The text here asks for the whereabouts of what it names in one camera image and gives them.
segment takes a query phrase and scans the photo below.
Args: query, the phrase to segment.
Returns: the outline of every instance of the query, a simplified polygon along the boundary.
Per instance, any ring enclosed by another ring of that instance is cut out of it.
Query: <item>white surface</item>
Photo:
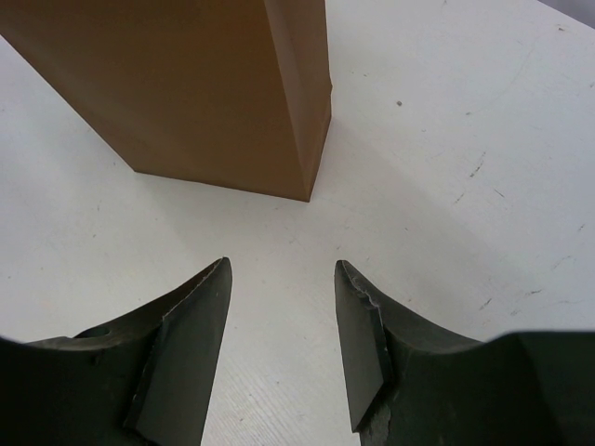
[[[309,204],[134,174],[1,44],[0,333],[74,335],[229,256],[204,444],[356,445],[339,258],[464,335],[593,327],[595,30],[535,0],[328,0],[328,20]]]

